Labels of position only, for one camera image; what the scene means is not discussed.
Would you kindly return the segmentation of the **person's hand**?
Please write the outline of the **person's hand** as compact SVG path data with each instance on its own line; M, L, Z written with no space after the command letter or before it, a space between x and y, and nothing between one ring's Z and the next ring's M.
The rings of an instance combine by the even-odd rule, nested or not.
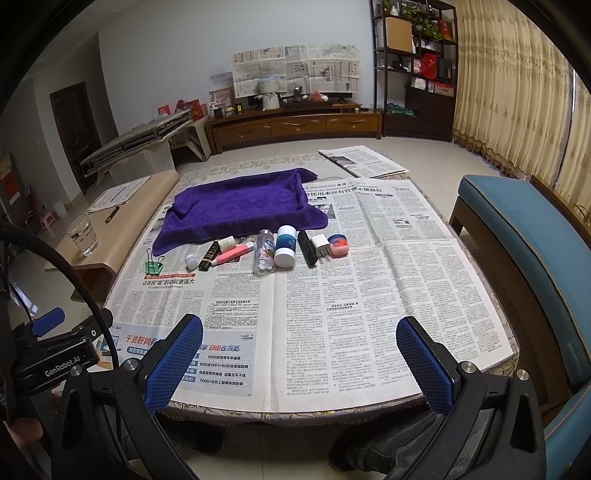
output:
M12 425L6 423L5 426L22 453L26 453L28 446L39 441L43 436L42 425L36 419L18 419Z

